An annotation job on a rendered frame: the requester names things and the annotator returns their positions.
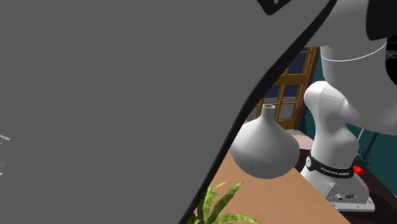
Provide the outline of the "dark robot stand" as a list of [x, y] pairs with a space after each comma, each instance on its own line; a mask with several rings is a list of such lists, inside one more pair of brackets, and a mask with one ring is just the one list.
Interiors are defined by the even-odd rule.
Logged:
[[341, 212], [351, 224], [397, 224], [397, 197], [395, 197], [358, 159], [354, 164], [361, 167], [365, 174], [361, 179], [370, 191], [374, 201], [374, 212]]

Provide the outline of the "green leafy plant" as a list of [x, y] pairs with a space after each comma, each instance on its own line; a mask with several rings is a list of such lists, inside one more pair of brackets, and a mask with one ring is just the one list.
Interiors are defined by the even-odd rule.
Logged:
[[219, 193], [216, 189], [223, 186], [222, 182], [216, 186], [209, 185], [207, 191], [200, 199], [197, 207], [188, 220], [184, 224], [234, 224], [235, 222], [246, 221], [253, 224], [261, 224], [260, 221], [239, 213], [224, 214], [228, 203], [234, 198], [235, 194], [239, 191], [240, 187], [244, 184], [241, 181], [231, 187], [222, 198], [219, 200]]

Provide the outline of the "white bulbous vase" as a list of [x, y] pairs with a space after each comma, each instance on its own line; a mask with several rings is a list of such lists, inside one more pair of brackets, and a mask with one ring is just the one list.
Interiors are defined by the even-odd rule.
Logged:
[[242, 125], [230, 153], [250, 176], [274, 179], [295, 167], [300, 156], [298, 141], [274, 118], [275, 106], [264, 104], [261, 115]]

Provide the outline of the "wooden glass-paned door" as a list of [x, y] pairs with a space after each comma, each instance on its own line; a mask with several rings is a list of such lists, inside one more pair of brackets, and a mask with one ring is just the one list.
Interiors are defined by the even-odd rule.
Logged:
[[318, 58], [318, 47], [303, 48], [275, 84], [255, 104], [246, 121], [258, 118], [264, 104], [272, 104], [275, 106], [273, 117], [281, 127], [299, 129], [305, 107], [303, 95], [312, 81]]

